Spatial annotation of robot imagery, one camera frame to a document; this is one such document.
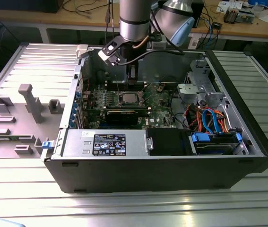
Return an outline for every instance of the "blue plastic latch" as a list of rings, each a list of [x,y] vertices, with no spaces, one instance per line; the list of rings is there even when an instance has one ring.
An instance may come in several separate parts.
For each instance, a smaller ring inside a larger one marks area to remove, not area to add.
[[[198,138],[197,138],[196,134],[193,134],[191,137],[192,137],[192,141],[193,142],[197,142],[198,141]]]
[[[72,108],[72,114],[75,114],[77,112],[77,109],[75,107]]]
[[[242,136],[241,136],[240,134],[237,133],[237,134],[236,134],[236,137],[237,137],[237,139],[238,139],[239,142],[242,141]]]
[[[75,123],[74,123],[72,120],[70,120],[70,121],[69,121],[69,126],[70,126],[70,127],[74,127],[74,126],[75,126]]]
[[[196,141],[210,141],[210,137],[206,133],[195,133],[192,135],[193,142]]]
[[[80,98],[80,96],[81,96],[81,93],[78,92],[78,91],[76,91],[76,92],[75,92],[75,98]]]
[[[43,142],[43,144],[41,145],[41,147],[43,149],[53,149],[54,148],[54,141],[53,140],[50,140],[50,141],[45,141]]]

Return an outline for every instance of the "wooden tabletop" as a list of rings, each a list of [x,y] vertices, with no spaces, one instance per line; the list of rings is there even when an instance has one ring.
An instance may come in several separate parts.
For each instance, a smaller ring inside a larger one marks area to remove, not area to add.
[[[93,0],[76,0],[76,5],[93,3]],[[98,0],[92,5],[82,6],[81,10],[91,9],[97,6],[105,5],[106,0]],[[227,24],[223,22],[222,13],[216,12],[216,5],[219,0],[205,0],[206,7],[210,16],[214,21],[222,23],[222,35],[237,35],[237,36],[251,36],[268,38],[268,23],[255,18],[252,24],[235,23]],[[65,8],[74,11],[74,4],[71,1],[65,5]],[[80,26],[105,26],[105,14],[107,7],[100,7],[91,11],[89,14],[92,18],[88,19],[77,13],[67,12],[60,9],[58,13],[42,13],[42,12],[25,12],[25,11],[10,11],[0,10],[0,20],[2,21],[16,21],[27,23],[46,23],[46,24],[60,24],[60,25],[80,25]],[[114,24],[117,27],[119,21],[119,4],[114,4]],[[193,33],[207,33],[208,29],[204,21],[200,21],[197,28],[192,29]]]

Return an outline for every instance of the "power supply label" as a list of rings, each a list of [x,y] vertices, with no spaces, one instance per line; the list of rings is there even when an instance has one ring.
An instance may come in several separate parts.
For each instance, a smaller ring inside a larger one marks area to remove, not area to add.
[[[125,135],[94,135],[94,156],[125,156]]]

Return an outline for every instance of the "workbench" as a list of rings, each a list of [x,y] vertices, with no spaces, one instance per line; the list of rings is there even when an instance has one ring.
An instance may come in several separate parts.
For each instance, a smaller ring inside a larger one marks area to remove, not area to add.
[[[92,0],[77,0],[76,4],[92,3]],[[222,23],[219,39],[230,40],[245,40],[268,42],[268,23],[254,19],[252,24],[235,23],[227,24],[223,22],[223,14],[216,13],[216,7],[219,0],[205,0],[210,16],[214,21]],[[106,0],[99,0],[91,6],[85,6],[81,9],[91,9],[97,6],[105,5]],[[69,10],[74,10],[74,5],[70,2],[65,6]],[[58,13],[42,13],[42,12],[24,12],[0,10],[0,20],[7,26],[23,26],[36,27],[40,31],[42,41],[50,43],[50,37],[47,29],[70,29],[70,30],[89,30],[89,31],[104,31],[105,30],[105,14],[107,7],[100,7],[91,11],[91,19],[77,13],[72,13],[60,9]],[[114,4],[114,26],[115,32],[119,32],[119,4]],[[109,25],[108,31],[112,31],[112,26]],[[201,37],[204,37],[208,29],[204,21],[200,21],[197,28],[192,29],[190,33],[191,41],[189,48],[195,49]]]

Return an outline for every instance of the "slotted metal surface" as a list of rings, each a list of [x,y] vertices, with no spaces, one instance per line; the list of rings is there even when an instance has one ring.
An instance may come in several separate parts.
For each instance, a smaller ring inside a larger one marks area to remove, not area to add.
[[[215,55],[268,138],[268,74],[242,52]]]
[[[265,81],[234,84],[252,88],[242,90],[248,96],[257,87],[268,88]],[[252,98],[245,102],[255,116],[268,114],[268,100]],[[268,123],[261,125],[268,136]],[[65,194],[39,159],[0,159],[0,217],[27,227],[268,227],[268,170],[248,175],[228,190]]]
[[[18,88],[30,83],[32,94],[42,104],[59,99],[64,104],[78,65],[76,45],[29,44],[19,47],[7,65],[0,81],[0,96],[9,96],[13,103],[26,103]]]

